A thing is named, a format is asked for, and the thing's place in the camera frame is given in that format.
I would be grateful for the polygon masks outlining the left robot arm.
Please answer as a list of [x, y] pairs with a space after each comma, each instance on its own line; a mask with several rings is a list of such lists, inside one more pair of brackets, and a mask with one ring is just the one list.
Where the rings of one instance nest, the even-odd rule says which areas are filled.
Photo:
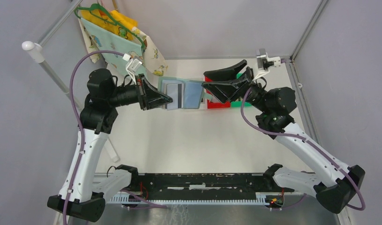
[[93, 183], [100, 154], [118, 116], [117, 108], [139, 104], [142, 110], [151, 110], [173, 100], [143, 74], [137, 75], [135, 84], [118, 85], [106, 68], [90, 73], [87, 88], [84, 109], [75, 113], [79, 132], [69, 173], [59, 193], [48, 198], [47, 206], [64, 216], [97, 222], [114, 195], [139, 186], [138, 169], [128, 165], [117, 166], [112, 175]]

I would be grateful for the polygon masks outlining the white black-stripe card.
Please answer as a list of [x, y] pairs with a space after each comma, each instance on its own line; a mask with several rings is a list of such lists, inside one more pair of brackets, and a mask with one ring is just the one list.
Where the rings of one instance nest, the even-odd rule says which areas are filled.
[[167, 110], [176, 110], [183, 107], [183, 83], [170, 83], [166, 86], [167, 95], [172, 102], [166, 106]]

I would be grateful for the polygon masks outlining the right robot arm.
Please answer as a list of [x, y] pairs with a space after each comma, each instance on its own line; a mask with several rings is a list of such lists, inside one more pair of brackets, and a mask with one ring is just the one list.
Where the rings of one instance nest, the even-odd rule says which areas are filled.
[[260, 111], [252, 127], [291, 150], [312, 169], [312, 173], [297, 172], [274, 164], [265, 171], [263, 186], [268, 191], [279, 187], [290, 188], [310, 195], [328, 211], [338, 214], [357, 196], [361, 206], [366, 208], [360, 192], [365, 171], [359, 165], [349, 166], [335, 158], [312, 139], [294, 121], [290, 113], [296, 109], [296, 94], [292, 88], [280, 87], [266, 90], [264, 79], [272, 67], [278, 67], [281, 58], [258, 61], [254, 71], [246, 60], [218, 70], [204, 73], [203, 88], [221, 103], [242, 99]]

